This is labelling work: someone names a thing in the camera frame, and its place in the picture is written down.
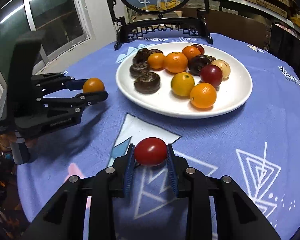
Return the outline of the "person left hand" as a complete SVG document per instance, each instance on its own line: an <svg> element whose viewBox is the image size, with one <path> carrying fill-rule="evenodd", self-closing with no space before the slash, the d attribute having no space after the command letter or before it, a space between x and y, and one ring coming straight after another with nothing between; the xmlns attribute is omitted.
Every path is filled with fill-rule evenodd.
<svg viewBox="0 0 300 240"><path fill-rule="evenodd" d="M11 143L16 140L17 136L12 132L0 135L0 153L12 153Z"/></svg>

